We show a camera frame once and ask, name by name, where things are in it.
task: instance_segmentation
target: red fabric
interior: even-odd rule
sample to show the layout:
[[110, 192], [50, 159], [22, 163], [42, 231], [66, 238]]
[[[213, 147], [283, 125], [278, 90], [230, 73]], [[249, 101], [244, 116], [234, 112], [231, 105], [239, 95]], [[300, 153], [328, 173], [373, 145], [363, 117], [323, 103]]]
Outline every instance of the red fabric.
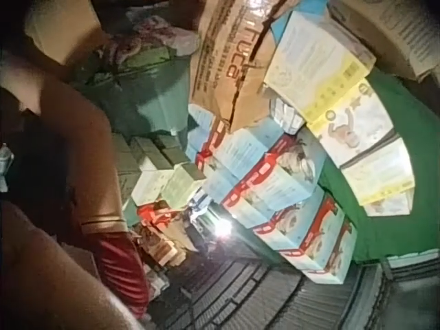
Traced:
[[138, 251], [130, 234], [116, 232], [87, 235], [101, 281], [140, 318], [149, 303], [149, 290]]

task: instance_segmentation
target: cluttered storage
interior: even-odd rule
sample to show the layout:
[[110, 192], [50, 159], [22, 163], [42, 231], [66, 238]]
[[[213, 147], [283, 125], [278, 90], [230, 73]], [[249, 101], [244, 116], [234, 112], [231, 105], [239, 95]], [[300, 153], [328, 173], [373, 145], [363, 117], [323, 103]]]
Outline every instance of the cluttered storage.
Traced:
[[438, 256], [417, 1], [97, 2], [70, 83], [110, 120], [157, 327], [363, 329], [397, 259]]

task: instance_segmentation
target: floor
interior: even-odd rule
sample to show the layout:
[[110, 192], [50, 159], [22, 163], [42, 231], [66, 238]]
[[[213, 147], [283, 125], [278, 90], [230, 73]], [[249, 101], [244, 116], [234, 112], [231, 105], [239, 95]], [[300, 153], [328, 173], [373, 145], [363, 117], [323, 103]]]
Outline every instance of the floor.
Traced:
[[395, 283], [375, 330], [440, 329], [440, 276]]

